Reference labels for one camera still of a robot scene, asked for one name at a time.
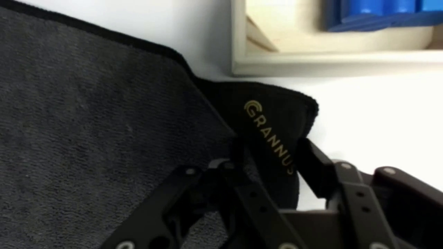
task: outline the black fabric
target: black fabric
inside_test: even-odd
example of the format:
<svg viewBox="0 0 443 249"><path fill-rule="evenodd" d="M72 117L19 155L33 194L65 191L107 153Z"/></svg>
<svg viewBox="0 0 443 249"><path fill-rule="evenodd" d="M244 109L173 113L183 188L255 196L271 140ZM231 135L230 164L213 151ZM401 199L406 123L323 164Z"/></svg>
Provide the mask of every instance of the black fabric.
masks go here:
<svg viewBox="0 0 443 249"><path fill-rule="evenodd" d="M240 134L263 184L280 207L296 207L299 180L294 153L306 137L318 106L310 97L260 83L199 84L201 90Z"/></svg>
<svg viewBox="0 0 443 249"><path fill-rule="evenodd" d="M172 169L242 134L230 93L163 45L1 0L0 55L0 247L98 247ZM184 247L224 238L210 214Z"/></svg>

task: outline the dark gray fabric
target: dark gray fabric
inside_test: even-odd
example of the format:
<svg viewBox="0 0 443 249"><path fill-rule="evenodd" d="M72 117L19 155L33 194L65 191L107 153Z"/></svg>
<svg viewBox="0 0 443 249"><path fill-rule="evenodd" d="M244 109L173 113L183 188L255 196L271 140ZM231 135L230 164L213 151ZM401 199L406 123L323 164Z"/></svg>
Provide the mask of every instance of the dark gray fabric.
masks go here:
<svg viewBox="0 0 443 249"><path fill-rule="evenodd" d="M233 131L174 61L0 7L0 247L98 247ZM215 247L209 216L186 247Z"/></svg>

